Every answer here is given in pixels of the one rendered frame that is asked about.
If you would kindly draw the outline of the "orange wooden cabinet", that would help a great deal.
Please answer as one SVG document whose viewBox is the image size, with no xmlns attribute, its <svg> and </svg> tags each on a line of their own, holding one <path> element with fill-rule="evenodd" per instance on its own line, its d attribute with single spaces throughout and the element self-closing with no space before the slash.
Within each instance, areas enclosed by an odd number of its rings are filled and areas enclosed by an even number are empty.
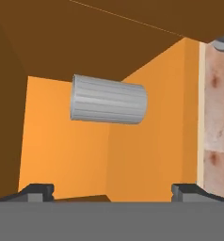
<svg viewBox="0 0 224 241">
<path fill-rule="evenodd" d="M 0 0 L 0 197 L 168 201 L 197 178 L 199 49 L 224 0 Z"/>
</svg>

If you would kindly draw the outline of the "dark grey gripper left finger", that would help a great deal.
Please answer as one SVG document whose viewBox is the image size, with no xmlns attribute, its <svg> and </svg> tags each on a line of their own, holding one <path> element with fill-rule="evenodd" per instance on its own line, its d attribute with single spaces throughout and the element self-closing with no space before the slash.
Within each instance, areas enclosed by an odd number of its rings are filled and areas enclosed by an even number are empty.
<svg viewBox="0 0 224 241">
<path fill-rule="evenodd" d="M 30 184 L 20 192 L 5 196 L 0 201 L 45 202 L 53 201 L 53 184 Z"/>
</svg>

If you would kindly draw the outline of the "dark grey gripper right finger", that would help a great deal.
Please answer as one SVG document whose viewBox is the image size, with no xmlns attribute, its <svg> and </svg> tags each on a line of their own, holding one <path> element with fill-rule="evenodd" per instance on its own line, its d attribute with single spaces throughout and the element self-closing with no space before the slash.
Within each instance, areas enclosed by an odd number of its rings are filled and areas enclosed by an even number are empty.
<svg viewBox="0 0 224 241">
<path fill-rule="evenodd" d="M 196 184 L 173 184 L 171 201 L 178 202 L 212 202 L 224 201 L 224 198 L 204 191 Z"/>
</svg>

